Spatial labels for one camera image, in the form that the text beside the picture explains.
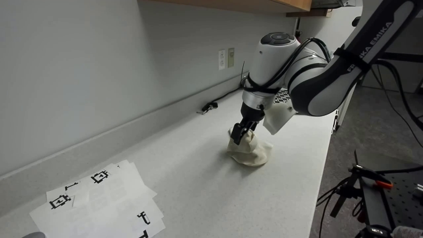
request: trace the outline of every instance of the wall outlet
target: wall outlet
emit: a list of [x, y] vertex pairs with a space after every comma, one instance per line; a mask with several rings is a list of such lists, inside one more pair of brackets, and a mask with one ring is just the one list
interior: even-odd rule
[[225, 68], [232, 68], [233, 65], [235, 65], [235, 48], [228, 48]]
[[225, 49], [220, 49], [218, 51], [218, 56], [216, 56], [216, 64], [219, 71], [225, 69], [225, 64], [227, 64], [227, 51]]

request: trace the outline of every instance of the countertop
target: countertop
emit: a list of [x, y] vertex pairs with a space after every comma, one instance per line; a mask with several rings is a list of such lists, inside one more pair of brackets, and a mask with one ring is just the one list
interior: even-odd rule
[[[235, 94], [104, 162], [133, 162], [157, 192], [166, 227], [157, 238], [309, 237], [334, 114], [296, 116], [273, 137], [259, 125], [256, 134], [272, 146], [272, 158], [252, 170], [224, 155], [240, 105]], [[1, 217], [0, 237], [34, 232], [29, 212], [43, 200]]]

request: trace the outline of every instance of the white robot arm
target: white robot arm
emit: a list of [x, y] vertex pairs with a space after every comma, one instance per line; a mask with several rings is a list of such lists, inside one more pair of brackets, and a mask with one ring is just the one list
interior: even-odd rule
[[[421, 0], [363, 0], [356, 28], [331, 60], [319, 40], [300, 45], [285, 34], [264, 36], [244, 86], [243, 119], [233, 126], [231, 139], [237, 145], [255, 130], [280, 88], [288, 90], [298, 114], [321, 117], [337, 110], [355, 81], [421, 8]], [[310, 43], [322, 49], [323, 57], [306, 48]]]

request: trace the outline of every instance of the white cloth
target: white cloth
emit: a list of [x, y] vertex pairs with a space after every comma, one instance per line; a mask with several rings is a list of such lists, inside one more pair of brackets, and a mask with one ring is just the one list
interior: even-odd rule
[[237, 164], [245, 167], [261, 167], [270, 155], [272, 147], [266, 143], [259, 142], [252, 131], [248, 131], [240, 141], [239, 146], [231, 139], [227, 146], [227, 155]]

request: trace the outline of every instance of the shelf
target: shelf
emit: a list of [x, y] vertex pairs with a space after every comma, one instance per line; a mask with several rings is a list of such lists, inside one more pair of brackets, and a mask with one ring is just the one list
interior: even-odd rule
[[198, 6], [204, 8], [218, 8], [237, 12], [253, 14], [285, 14], [306, 12], [311, 0], [154, 0], [173, 4]]

